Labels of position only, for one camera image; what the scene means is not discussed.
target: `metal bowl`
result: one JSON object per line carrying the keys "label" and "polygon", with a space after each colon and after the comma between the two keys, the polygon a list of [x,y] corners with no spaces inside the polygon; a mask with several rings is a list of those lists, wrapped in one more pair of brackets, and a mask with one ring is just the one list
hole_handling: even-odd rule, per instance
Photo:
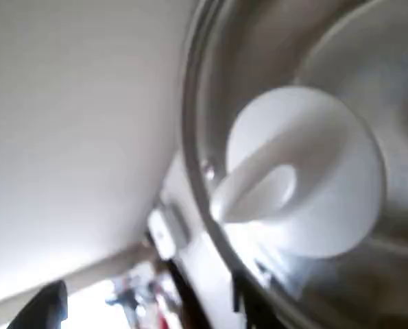
{"label": "metal bowl", "polygon": [[[228,266],[246,271],[289,326],[408,328],[408,0],[204,1],[187,50],[184,159]],[[367,125],[385,164],[379,224],[335,258],[269,249],[208,212],[236,116],[257,95],[288,84],[342,100]]]}

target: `wall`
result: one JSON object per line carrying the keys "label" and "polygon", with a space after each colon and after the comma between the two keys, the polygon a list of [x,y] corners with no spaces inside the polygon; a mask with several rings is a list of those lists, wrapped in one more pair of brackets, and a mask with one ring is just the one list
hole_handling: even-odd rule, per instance
{"label": "wall", "polygon": [[205,232],[180,154],[169,168],[161,197],[179,208],[191,233],[191,242],[178,259],[212,327],[242,328],[243,318],[232,311],[230,272]]}
{"label": "wall", "polygon": [[194,0],[0,0],[0,300],[139,241]]}

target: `stainless steel bowl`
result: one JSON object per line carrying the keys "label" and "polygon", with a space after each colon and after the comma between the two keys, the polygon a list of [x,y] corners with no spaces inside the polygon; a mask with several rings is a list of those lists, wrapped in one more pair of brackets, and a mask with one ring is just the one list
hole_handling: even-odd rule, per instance
{"label": "stainless steel bowl", "polygon": [[[192,30],[182,93],[184,159],[227,264],[246,270],[290,326],[408,328],[408,0],[204,1]],[[387,190],[379,224],[339,257],[270,249],[241,226],[219,227],[208,212],[239,111],[288,84],[342,100],[381,149]],[[275,280],[266,280],[263,268]]]}

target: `white ceiling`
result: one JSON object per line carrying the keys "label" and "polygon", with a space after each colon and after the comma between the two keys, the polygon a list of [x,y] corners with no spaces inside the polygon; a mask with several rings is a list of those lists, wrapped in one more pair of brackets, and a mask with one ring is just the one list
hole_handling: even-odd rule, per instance
{"label": "white ceiling", "polygon": [[0,0],[0,300],[137,241],[190,0]]}

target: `black object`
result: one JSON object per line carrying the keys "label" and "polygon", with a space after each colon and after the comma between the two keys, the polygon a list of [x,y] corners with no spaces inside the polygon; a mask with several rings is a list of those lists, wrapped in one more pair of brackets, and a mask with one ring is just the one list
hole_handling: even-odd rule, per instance
{"label": "black object", "polygon": [[60,280],[42,288],[10,322],[8,329],[59,329],[67,317],[67,286]]}
{"label": "black object", "polygon": [[272,307],[263,299],[243,273],[234,271],[232,273],[232,283],[234,312],[245,313],[247,329],[253,327],[257,329],[286,329],[278,320]]}

